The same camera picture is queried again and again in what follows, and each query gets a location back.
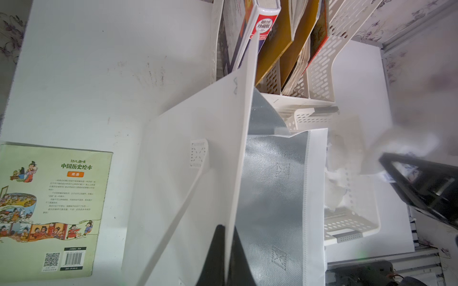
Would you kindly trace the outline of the colourful history book in organizer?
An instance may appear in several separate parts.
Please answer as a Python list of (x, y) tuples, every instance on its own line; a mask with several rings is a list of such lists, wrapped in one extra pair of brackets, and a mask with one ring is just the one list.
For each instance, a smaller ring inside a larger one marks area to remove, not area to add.
[(308, 39), (306, 69), (311, 65), (324, 43), (328, 40), (328, 1), (320, 1), (319, 8), (319, 17)]

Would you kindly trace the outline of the yellow book in organizer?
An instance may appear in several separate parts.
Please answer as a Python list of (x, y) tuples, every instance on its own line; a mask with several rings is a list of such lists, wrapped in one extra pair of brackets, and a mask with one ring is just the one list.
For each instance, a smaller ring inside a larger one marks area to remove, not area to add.
[(280, 65), (280, 84), (284, 85), (319, 18), (322, 2), (280, 1), (281, 11), (258, 55), (255, 84)]

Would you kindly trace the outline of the white blue-printed ice pack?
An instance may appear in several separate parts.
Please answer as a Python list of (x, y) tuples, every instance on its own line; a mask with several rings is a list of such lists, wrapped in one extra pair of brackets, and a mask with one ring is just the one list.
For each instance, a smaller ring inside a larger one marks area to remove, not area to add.
[(432, 132), (416, 131), (395, 126), (383, 133), (364, 154), (360, 174), (387, 183), (394, 179), (384, 169), (379, 159), (384, 153), (422, 158), (440, 145), (440, 139)]

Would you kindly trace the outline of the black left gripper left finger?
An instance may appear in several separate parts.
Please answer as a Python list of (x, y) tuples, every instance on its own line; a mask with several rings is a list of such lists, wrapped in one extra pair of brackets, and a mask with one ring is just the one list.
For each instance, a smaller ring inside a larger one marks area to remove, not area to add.
[(196, 286), (225, 285), (225, 227), (217, 225)]

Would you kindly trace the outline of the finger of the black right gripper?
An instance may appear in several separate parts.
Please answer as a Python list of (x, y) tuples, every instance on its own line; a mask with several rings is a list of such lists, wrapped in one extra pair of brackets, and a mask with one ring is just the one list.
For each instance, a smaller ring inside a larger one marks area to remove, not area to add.
[(458, 168), (420, 158), (384, 153), (379, 163), (402, 201), (450, 227), (458, 227)]

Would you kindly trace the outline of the white perforated file organizer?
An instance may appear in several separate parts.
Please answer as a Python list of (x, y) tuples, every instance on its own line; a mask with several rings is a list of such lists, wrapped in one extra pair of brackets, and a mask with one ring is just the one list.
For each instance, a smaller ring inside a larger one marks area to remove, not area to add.
[(278, 110), (334, 104), (334, 61), (380, 4), (380, 1), (328, 1), (328, 40), (311, 65), (306, 69), (307, 39), (284, 85), (280, 84), (280, 65), (276, 64), (255, 86)]

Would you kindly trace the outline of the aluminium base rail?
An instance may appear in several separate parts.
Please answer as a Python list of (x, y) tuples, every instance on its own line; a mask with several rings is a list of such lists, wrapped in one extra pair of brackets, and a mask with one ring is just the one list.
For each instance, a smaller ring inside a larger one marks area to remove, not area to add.
[(363, 286), (367, 281), (388, 279), (401, 284), (404, 279), (415, 278), (427, 286), (446, 285), (440, 252), (433, 247), (420, 247), (411, 253), (335, 262), (328, 265), (325, 284), (327, 286)]

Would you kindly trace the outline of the white insulated delivery bag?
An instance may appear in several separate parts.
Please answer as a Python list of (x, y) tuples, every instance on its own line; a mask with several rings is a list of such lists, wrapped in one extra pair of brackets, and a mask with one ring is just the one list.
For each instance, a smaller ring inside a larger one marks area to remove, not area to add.
[(138, 159), (122, 275), (128, 286), (195, 286), (217, 225), (225, 286), (237, 229), (256, 286), (325, 283), (328, 131), (292, 133), (240, 69), (150, 122)]

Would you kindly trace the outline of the red white thick book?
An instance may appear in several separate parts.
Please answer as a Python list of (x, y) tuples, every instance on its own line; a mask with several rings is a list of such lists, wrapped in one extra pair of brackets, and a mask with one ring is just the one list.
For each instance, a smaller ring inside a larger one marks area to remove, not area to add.
[(227, 71), (238, 69), (256, 34), (264, 44), (279, 13), (280, 1), (225, 1), (223, 20), (227, 43)]

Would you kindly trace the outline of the white perforated plastic tray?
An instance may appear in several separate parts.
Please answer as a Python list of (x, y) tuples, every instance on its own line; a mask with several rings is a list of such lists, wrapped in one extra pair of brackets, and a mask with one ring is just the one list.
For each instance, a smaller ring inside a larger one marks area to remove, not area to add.
[(324, 244), (326, 246), (377, 234), (379, 212), (372, 181), (361, 174), (366, 151), (359, 117), (337, 107), (281, 111), (292, 133), (328, 131), (324, 169)]

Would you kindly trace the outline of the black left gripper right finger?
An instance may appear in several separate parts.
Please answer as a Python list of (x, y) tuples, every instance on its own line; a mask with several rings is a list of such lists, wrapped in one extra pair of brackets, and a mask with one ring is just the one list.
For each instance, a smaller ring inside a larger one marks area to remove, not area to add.
[(256, 286), (236, 228), (230, 255), (229, 286)]

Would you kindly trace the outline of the green children's history book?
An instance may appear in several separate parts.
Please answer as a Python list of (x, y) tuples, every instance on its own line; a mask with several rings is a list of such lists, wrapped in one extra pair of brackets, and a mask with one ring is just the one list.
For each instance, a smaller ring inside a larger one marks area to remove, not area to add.
[(1, 145), (1, 282), (93, 272), (112, 154)]

